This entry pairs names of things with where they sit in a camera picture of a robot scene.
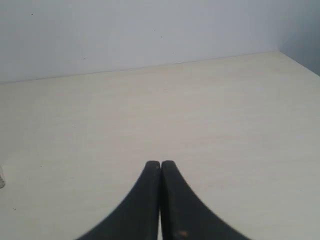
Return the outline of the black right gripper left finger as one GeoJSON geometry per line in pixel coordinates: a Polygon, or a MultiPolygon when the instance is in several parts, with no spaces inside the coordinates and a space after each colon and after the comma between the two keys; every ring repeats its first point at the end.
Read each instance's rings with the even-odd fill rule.
{"type": "Polygon", "coordinates": [[[161,167],[147,161],[122,202],[80,240],[156,240],[159,227],[161,167]]]}

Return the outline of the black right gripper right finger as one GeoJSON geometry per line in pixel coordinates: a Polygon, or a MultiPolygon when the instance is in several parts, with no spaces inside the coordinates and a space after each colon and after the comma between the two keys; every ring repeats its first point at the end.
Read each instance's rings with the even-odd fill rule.
{"type": "Polygon", "coordinates": [[[164,240],[245,240],[193,192],[174,161],[161,164],[161,230],[164,240]]]}

